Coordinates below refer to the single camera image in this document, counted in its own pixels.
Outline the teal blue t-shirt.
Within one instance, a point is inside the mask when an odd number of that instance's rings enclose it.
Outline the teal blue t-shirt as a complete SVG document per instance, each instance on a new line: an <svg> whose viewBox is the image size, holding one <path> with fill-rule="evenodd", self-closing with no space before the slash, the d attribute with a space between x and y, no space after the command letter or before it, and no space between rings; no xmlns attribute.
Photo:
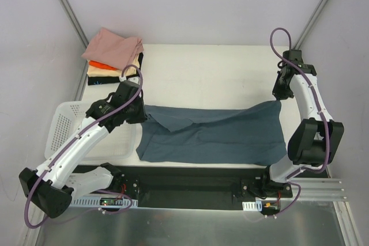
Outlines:
<svg viewBox="0 0 369 246"><path fill-rule="evenodd" d="M146 105L137 148L140 160L269 166L287 153L281 103L248 109L190 109Z"/></svg>

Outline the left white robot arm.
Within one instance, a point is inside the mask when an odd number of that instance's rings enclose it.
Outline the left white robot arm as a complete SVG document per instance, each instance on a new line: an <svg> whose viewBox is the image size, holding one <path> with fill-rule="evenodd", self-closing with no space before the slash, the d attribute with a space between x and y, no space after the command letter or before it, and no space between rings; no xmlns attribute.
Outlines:
<svg viewBox="0 0 369 246"><path fill-rule="evenodd" d="M117 193L122 186L122 172L108 162L87 173L74 175L73 172L115 128L145 120L142 86L135 82L123 81L115 92L92 103L76 131L50 158L36 169L24 168L20 172L21 187L27 198L25 221L29 221L31 204L48 218L56 218L81 196L103 189L110 194Z"/></svg>

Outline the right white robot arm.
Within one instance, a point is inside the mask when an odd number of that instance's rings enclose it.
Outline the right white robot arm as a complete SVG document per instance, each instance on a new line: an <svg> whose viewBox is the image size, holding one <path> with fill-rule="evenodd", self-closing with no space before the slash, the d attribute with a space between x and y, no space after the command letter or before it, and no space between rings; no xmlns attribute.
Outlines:
<svg viewBox="0 0 369 246"><path fill-rule="evenodd" d="M287 155L268 166L259 182L260 192L268 197L304 171L324 171L344 133L343 124L332 118L323 103L314 66L303 62L300 50L284 51L278 68L272 94L276 100L295 99L301 122L288 142Z"/></svg>

